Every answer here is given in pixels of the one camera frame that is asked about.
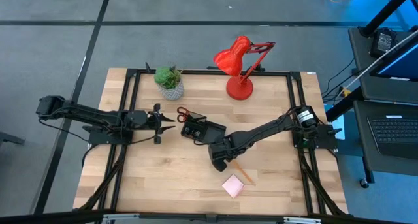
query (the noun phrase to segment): red desk lamp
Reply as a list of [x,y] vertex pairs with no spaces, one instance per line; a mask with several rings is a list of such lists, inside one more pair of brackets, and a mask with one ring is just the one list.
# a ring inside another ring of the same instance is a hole
[[[236,100],[244,100],[253,93],[253,82],[248,79],[248,76],[259,66],[261,60],[263,60],[274,45],[275,42],[253,44],[247,37],[242,35],[236,38],[231,48],[216,54],[214,57],[216,66],[232,76],[227,83],[227,93],[229,96]],[[253,53],[263,54],[252,67],[241,74],[242,56]]]

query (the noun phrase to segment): lamp base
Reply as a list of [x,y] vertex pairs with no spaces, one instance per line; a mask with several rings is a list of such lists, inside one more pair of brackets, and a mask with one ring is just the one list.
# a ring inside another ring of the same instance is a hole
[[233,76],[227,82],[227,93],[236,100],[245,100],[253,93],[253,82],[247,78],[242,84],[241,76]]

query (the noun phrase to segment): wooden table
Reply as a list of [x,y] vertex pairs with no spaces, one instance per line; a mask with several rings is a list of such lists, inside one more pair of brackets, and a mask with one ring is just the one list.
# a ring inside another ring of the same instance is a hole
[[[117,110],[126,69],[109,69],[99,108]],[[319,84],[314,72],[303,72],[302,84],[306,103],[326,120]],[[250,130],[284,114],[290,108],[284,77],[251,76],[253,95],[245,101],[230,98],[225,85],[229,76],[183,75],[185,92],[177,101],[164,100],[152,74],[140,77],[136,109],[151,110],[161,103],[161,112],[176,119],[176,109],[184,106],[204,114],[208,120],[227,126],[227,134]],[[293,83],[295,98],[297,86]],[[121,181],[118,211],[306,215],[306,206],[297,151],[291,132],[282,132],[257,142],[237,158],[239,165],[254,180],[251,185],[232,165],[218,172],[211,164],[207,146],[196,146],[180,135],[182,124],[161,135],[162,143],[152,140],[128,147]],[[151,131],[137,131],[133,140],[152,136]],[[83,205],[103,180],[109,145],[100,145],[86,157],[74,207]],[[343,210],[347,211],[335,158],[327,150],[316,150],[323,187]],[[222,188],[222,183],[235,174],[245,183],[235,199]],[[310,184],[314,210],[318,212],[315,189]],[[105,207],[110,206],[112,185]]]

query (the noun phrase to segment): succulent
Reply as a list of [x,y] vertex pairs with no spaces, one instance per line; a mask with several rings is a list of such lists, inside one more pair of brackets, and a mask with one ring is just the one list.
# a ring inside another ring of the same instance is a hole
[[175,66],[158,68],[154,75],[155,83],[165,89],[174,89],[181,79],[181,72]]

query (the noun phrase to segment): scissors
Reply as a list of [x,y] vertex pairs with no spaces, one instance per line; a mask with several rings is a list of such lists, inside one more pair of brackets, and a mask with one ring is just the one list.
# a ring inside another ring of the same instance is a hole
[[184,123],[190,116],[190,111],[184,107],[177,108],[177,113],[179,113],[177,116],[177,121],[179,123]]

